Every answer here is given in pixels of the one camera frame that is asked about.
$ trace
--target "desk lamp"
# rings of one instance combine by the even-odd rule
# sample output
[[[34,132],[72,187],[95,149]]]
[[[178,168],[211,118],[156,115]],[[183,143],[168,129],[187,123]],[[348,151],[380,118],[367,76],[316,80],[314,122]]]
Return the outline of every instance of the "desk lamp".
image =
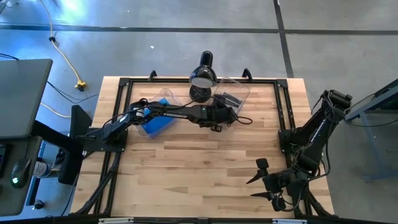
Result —
[[[201,54],[199,67],[189,77],[189,82],[192,84],[189,96],[193,101],[204,103],[210,99],[210,87],[217,85],[217,76],[211,68],[212,64],[213,54],[208,50],[204,51]]]

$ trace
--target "wooden table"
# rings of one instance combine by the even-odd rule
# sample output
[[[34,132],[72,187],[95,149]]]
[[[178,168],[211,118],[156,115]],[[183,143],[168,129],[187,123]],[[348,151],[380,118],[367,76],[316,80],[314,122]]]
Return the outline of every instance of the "wooden table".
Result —
[[[104,77],[93,127],[101,127],[112,116],[119,79]],[[287,80],[296,126],[302,126],[311,117],[304,80]],[[293,212],[275,212],[271,202],[264,198],[250,197],[265,191],[261,180],[246,185],[256,173],[256,159],[266,157],[269,172],[285,169],[286,163],[277,139],[280,126],[272,85],[247,86],[251,92],[239,115],[253,119],[251,125],[235,122],[216,133],[181,119],[155,139],[141,136],[131,126],[119,165],[112,216],[294,217]],[[168,88],[184,104],[191,100],[189,87],[188,83],[135,83],[131,102],[152,98],[161,89]],[[81,208],[97,187],[103,157],[103,152],[95,152],[84,160],[71,212]],[[314,180],[310,188],[324,208],[333,213],[326,178]],[[105,206],[107,195],[104,194],[101,208]]]

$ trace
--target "gray monitor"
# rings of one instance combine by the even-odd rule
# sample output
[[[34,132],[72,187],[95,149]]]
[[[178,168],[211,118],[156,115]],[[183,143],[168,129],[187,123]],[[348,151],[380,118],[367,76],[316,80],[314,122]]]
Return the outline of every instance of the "gray monitor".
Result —
[[[29,136],[51,66],[51,59],[0,61],[0,139]]]

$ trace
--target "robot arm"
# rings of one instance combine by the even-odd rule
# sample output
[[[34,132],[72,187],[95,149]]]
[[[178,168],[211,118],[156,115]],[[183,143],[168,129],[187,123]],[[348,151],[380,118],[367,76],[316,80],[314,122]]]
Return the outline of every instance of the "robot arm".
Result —
[[[150,111],[146,115],[144,114],[145,108]],[[138,102],[131,103],[129,112],[124,114],[122,118],[114,123],[105,125],[102,141],[108,142],[130,125],[146,124],[157,116],[187,119],[194,124],[198,124],[201,128],[211,128],[212,131],[216,132],[221,132],[219,124],[227,124],[229,126],[238,119],[232,108],[226,107],[221,103],[187,107],[164,105],[159,102],[148,102],[146,99],[141,99]]]
[[[317,175],[323,147],[337,124],[344,118],[345,110],[351,106],[352,97],[335,90],[325,90],[320,98],[322,99],[321,108],[304,126],[279,131],[282,152],[294,155],[291,167],[268,174],[267,159],[262,158],[256,161],[259,170],[248,184],[262,179],[267,192],[252,196],[271,200],[275,211],[285,210],[284,200],[277,196],[284,187],[296,202],[308,195],[308,182]]]

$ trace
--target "computer mouse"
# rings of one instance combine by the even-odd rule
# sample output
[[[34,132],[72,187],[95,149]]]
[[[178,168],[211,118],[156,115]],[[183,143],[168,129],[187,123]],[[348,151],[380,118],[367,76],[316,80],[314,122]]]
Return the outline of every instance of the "computer mouse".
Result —
[[[30,159],[19,159],[12,168],[11,185],[14,188],[22,188],[25,186],[29,178]]]

